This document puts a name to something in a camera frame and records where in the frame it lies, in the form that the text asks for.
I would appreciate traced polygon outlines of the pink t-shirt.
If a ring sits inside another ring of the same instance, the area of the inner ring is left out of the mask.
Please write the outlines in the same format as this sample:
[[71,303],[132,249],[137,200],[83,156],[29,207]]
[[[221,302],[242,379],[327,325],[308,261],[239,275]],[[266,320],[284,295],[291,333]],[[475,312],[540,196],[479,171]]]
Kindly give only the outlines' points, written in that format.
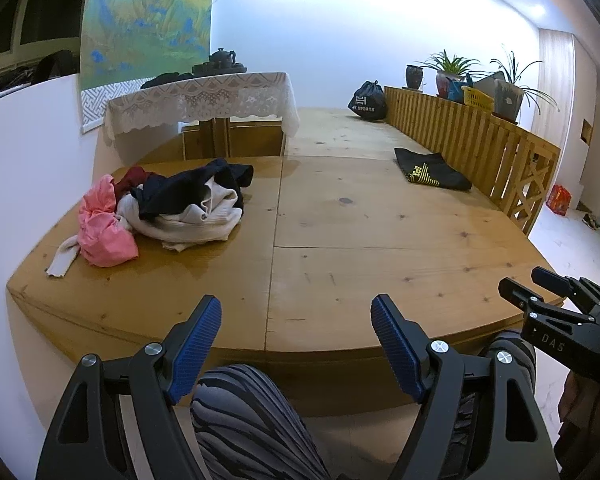
[[134,236],[116,210],[114,178],[105,174],[79,204],[78,244],[82,256],[93,266],[111,268],[138,257]]

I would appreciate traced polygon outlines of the red box on floor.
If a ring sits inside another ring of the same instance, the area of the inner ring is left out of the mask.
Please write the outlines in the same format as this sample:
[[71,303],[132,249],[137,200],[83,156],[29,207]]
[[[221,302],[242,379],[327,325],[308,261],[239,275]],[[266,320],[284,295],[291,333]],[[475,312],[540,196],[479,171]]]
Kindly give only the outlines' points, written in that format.
[[553,211],[554,214],[559,214],[565,217],[571,203],[571,194],[562,185],[554,184],[547,196],[546,206]]

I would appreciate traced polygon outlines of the wooden slat fence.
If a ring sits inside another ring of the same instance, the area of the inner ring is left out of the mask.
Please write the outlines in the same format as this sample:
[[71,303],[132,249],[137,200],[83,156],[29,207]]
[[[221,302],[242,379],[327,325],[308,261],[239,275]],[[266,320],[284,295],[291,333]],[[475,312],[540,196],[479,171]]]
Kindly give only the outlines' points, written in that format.
[[387,122],[443,156],[529,234],[547,198],[559,148],[478,108],[387,86]]

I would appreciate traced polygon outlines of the folded black sport shirt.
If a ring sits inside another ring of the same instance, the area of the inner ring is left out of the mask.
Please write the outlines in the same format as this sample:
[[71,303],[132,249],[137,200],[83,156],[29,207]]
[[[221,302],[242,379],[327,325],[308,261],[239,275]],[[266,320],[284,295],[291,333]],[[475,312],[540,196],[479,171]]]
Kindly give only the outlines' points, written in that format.
[[471,182],[449,166],[440,153],[418,154],[406,148],[395,148],[396,163],[408,182],[468,192]]

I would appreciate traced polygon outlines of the potted spider plant grey pot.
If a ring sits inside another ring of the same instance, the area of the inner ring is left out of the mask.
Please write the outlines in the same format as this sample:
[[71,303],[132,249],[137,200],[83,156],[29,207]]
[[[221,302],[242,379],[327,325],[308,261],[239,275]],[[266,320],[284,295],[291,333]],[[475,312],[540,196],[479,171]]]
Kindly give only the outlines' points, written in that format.
[[503,79],[494,80],[493,113],[496,116],[509,122],[516,122],[524,101],[527,101],[529,106],[533,105],[539,115],[542,114],[541,103],[553,107],[554,110],[559,110],[557,101],[550,94],[520,84],[522,75],[533,65],[543,64],[542,60],[535,60],[521,66],[514,51],[510,51],[505,62],[498,58],[492,58],[491,64],[494,64],[504,76]]

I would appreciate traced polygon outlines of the yellow plastic basket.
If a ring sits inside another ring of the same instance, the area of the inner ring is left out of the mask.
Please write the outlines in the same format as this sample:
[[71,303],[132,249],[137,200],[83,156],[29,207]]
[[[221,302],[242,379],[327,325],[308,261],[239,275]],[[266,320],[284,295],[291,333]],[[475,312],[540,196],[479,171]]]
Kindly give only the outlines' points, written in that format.
[[491,114],[494,111],[494,99],[477,88],[464,84],[462,86],[463,103],[467,106]]

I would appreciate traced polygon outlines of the blue bag on fence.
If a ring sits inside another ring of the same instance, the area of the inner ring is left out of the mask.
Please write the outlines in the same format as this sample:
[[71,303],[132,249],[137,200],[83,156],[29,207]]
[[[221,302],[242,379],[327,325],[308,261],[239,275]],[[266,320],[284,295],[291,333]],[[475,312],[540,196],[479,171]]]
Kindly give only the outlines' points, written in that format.
[[457,79],[448,77],[448,96],[446,97],[449,101],[455,103],[464,103],[464,88],[472,88],[474,81],[469,74],[464,79]]

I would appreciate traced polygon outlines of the potted green plant red pot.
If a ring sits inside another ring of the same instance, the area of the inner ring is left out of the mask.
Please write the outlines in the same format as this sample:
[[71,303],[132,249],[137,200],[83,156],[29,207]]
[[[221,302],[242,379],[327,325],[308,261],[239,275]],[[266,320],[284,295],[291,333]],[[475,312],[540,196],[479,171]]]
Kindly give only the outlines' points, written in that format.
[[438,96],[442,99],[449,97],[452,81],[463,81],[468,76],[471,78],[483,77],[488,73],[480,68],[481,64],[476,58],[465,58],[459,55],[449,55],[445,49],[429,55],[426,61],[418,62],[421,68],[434,70]]

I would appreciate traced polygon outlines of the dark ceramic vase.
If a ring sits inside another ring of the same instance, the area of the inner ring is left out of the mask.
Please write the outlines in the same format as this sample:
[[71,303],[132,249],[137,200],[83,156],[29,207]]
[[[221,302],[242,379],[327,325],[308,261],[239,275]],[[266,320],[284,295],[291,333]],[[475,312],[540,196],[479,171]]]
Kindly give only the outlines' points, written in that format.
[[405,69],[406,88],[418,91],[422,85],[424,69],[422,66],[407,64]]

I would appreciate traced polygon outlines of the dark navy garment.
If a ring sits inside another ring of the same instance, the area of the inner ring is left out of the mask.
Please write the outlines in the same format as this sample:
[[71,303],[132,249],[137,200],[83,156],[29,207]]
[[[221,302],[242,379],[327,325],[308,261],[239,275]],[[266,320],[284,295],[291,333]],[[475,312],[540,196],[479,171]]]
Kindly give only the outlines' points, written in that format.
[[189,205],[201,206],[206,197],[206,183],[213,178],[222,188],[237,193],[236,207],[244,208],[242,189],[253,178],[253,166],[230,164],[217,158],[206,166],[182,171],[172,177],[151,174],[143,188],[132,188],[130,194],[140,206],[140,220],[152,221],[158,214],[180,214]]

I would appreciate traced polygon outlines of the cream knit sweater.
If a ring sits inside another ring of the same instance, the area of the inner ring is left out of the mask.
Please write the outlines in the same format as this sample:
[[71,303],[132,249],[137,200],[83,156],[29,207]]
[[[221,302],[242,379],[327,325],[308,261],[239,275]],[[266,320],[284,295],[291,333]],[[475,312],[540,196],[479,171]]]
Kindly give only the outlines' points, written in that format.
[[[131,194],[125,194],[117,202],[116,215],[133,236],[139,232],[174,252],[182,252],[194,245],[225,242],[242,220],[242,210],[236,207],[237,193],[222,188],[213,179],[206,183],[206,188],[201,206],[189,205],[180,214],[160,214],[152,221],[140,220],[137,200]],[[58,247],[46,274],[51,278],[62,278],[79,256],[83,257],[76,233]]]

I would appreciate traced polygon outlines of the dark red garment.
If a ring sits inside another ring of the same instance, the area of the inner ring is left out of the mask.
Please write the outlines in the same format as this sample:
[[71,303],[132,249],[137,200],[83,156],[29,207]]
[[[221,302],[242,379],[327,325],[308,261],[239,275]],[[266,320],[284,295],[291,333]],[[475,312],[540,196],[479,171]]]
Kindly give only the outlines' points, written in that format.
[[131,167],[118,182],[114,182],[114,196],[116,196],[116,201],[121,200],[133,188],[144,184],[149,176],[151,176],[150,171],[146,171],[139,166]]

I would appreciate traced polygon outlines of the wooden low table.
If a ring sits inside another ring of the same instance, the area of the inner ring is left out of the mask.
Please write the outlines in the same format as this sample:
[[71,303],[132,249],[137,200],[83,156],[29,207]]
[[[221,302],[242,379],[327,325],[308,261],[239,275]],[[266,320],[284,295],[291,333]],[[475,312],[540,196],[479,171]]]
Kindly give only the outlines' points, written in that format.
[[182,128],[185,159],[280,156],[286,134],[278,119],[216,118]]

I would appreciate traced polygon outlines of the landscape painting scroll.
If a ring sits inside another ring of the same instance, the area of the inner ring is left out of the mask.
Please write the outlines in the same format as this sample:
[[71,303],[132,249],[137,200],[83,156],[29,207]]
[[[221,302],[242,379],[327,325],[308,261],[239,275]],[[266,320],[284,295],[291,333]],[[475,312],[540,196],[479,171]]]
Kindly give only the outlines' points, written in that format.
[[107,102],[210,54],[212,0],[84,0],[80,44],[82,126]]

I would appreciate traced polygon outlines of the black sports drawstring bag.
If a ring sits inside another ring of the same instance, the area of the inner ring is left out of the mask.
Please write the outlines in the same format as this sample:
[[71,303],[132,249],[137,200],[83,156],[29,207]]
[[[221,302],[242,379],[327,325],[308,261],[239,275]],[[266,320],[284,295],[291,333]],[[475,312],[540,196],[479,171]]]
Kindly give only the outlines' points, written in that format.
[[348,109],[368,122],[384,120],[388,113],[388,106],[384,90],[382,90],[378,81],[365,81],[353,93]]

